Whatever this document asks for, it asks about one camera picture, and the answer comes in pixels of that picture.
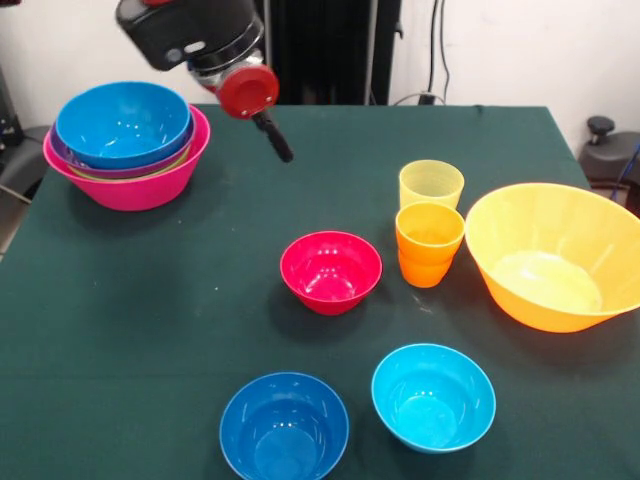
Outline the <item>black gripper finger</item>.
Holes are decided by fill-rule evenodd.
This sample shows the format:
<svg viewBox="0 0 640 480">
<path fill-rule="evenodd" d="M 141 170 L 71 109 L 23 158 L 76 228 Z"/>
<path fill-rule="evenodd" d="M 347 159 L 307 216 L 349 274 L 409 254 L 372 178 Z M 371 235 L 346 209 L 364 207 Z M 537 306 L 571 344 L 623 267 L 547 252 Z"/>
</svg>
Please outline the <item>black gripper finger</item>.
<svg viewBox="0 0 640 480">
<path fill-rule="evenodd" d="M 252 120 L 258 129 L 267 136 L 278 157 L 284 163 L 292 162 L 294 153 L 271 115 L 268 112 L 259 112 L 252 116 Z"/>
</svg>

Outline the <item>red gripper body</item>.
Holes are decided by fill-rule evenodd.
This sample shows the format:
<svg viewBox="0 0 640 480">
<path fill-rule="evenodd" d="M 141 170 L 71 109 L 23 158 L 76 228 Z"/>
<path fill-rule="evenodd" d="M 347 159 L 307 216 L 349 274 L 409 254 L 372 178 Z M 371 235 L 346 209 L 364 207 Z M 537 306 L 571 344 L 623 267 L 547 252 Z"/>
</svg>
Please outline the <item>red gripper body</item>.
<svg viewBox="0 0 640 480">
<path fill-rule="evenodd" d="M 279 81 L 268 66 L 245 66 L 224 78 L 217 88 L 217 99 L 231 117 L 248 119 L 274 105 L 279 90 Z"/>
</svg>

